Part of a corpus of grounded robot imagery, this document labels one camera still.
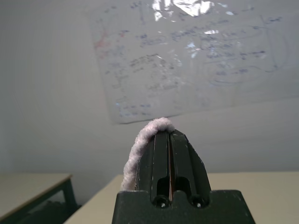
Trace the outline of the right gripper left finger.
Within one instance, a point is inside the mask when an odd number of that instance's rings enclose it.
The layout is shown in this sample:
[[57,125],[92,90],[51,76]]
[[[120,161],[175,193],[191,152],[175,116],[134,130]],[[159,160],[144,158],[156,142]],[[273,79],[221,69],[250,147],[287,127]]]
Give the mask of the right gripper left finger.
[[156,207],[169,206],[169,140],[166,131],[158,132],[146,145],[138,162],[136,189],[146,191]]

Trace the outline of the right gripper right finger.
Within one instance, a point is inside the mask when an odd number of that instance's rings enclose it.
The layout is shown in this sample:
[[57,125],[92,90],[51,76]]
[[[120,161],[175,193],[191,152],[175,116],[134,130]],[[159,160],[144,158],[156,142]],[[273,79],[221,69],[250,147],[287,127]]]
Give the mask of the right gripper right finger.
[[172,190],[184,192],[188,202],[194,207],[208,206],[211,187],[203,161],[182,132],[178,130],[172,132],[170,144],[173,168]]

